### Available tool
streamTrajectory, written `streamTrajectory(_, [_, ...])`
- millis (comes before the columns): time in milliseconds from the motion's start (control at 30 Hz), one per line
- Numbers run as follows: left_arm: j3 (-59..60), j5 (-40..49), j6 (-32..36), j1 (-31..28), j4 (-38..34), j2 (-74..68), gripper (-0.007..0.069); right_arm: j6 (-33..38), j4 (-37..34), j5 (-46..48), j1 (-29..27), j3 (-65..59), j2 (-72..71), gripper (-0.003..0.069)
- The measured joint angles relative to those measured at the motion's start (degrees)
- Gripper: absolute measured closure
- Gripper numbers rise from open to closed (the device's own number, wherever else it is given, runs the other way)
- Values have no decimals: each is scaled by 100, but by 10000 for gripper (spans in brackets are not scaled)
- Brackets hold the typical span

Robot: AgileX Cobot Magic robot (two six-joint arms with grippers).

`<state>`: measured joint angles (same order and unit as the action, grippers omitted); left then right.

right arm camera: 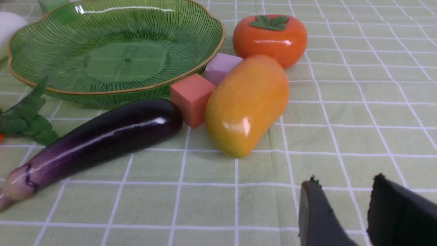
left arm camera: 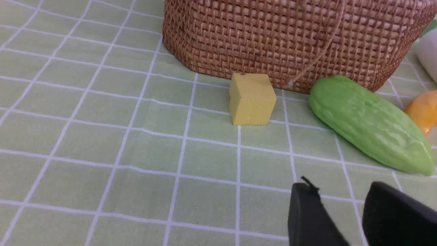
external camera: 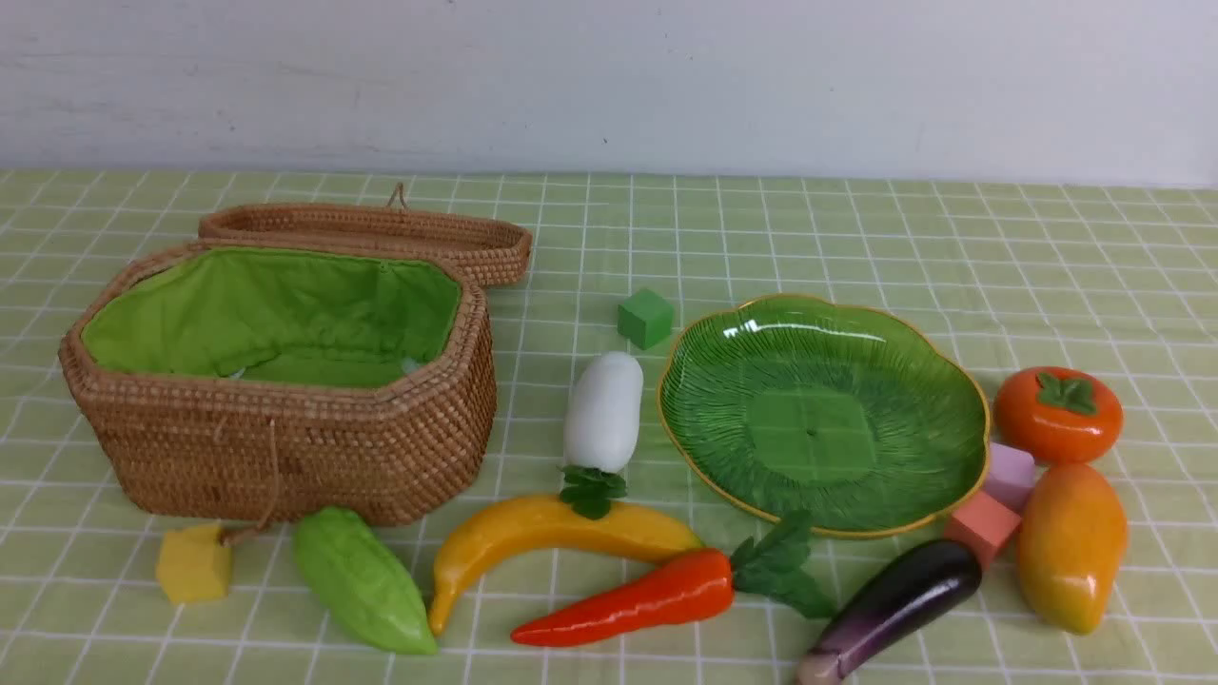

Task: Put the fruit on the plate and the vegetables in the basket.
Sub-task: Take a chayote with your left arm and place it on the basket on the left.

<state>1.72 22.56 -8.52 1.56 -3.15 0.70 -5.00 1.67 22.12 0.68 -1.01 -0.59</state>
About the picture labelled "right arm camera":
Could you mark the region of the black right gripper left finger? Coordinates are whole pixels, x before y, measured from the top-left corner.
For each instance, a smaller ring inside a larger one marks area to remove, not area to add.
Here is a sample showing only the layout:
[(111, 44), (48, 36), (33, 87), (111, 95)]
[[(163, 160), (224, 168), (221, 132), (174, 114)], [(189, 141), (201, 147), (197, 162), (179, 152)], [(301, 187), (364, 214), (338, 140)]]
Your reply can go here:
[(298, 216), (301, 246), (355, 246), (340, 225), (318, 179), (302, 182)]

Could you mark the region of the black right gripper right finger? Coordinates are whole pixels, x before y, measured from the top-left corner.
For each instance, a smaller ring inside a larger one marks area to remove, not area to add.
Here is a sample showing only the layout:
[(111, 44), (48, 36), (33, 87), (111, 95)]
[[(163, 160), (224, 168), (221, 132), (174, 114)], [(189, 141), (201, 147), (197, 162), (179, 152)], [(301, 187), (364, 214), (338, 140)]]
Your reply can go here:
[(373, 246), (435, 246), (436, 203), (378, 174), (370, 194), (367, 234)]

